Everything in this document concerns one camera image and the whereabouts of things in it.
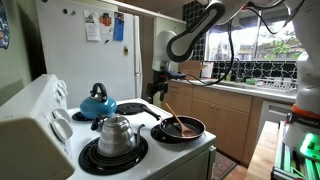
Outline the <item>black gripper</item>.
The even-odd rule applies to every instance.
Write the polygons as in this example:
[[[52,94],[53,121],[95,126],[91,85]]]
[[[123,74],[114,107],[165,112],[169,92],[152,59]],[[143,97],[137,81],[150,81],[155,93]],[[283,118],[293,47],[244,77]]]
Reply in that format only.
[[[185,74],[178,71],[154,71],[153,80],[147,84],[147,100],[150,104],[154,102],[154,95],[160,92],[159,100],[163,101],[165,94],[168,92],[167,80],[182,79],[186,77]]]

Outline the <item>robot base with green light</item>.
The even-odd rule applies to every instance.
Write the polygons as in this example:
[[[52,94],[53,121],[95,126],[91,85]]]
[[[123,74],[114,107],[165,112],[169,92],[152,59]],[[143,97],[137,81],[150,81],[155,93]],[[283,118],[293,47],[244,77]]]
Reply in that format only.
[[[289,130],[283,142],[303,157],[320,161],[320,78],[306,52],[297,59],[297,96],[287,119]]]

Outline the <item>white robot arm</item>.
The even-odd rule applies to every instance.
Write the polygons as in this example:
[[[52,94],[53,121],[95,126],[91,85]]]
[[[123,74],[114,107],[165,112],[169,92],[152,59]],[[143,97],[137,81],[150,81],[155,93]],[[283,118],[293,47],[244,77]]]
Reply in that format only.
[[[212,0],[199,17],[182,33],[162,31],[158,34],[153,56],[154,71],[167,70],[170,62],[182,63],[192,56],[196,42],[211,27],[227,23],[242,8],[256,10],[284,3],[289,21],[293,21],[296,37],[305,51],[298,58],[299,107],[320,101],[319,0]]]

